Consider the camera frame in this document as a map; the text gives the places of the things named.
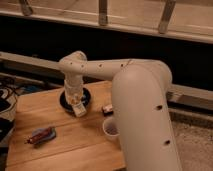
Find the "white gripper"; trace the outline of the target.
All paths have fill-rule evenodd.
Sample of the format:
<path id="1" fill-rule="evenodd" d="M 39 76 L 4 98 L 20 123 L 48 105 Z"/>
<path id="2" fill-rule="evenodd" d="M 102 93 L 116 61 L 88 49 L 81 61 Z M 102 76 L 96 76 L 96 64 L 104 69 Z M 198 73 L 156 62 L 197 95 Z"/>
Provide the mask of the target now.
<path id="1" fill-rule="evenodd" d="M 80 81 L 77 84 L 71 84 L 68 81 L 64 81 L 65 98 L 69 105 L 77 105 L 81 102 L 83 97 L 83 82 Z"/>

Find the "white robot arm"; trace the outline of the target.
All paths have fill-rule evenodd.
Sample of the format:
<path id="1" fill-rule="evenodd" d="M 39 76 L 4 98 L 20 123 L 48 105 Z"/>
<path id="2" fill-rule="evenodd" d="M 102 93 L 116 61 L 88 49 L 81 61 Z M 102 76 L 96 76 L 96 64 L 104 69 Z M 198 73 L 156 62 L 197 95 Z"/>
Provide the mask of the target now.
<path id="1" fill-rule="evenodd" d="M 82 103 L 85 76 L 110 80 L 111 101 L 127 171 L 182 171 L 166 93 L 172 84 L 169 67 L 159 60 L 89 61 L 76 51 L 59 61 L 65 75 L 66 102 L 74 114 Z"/>

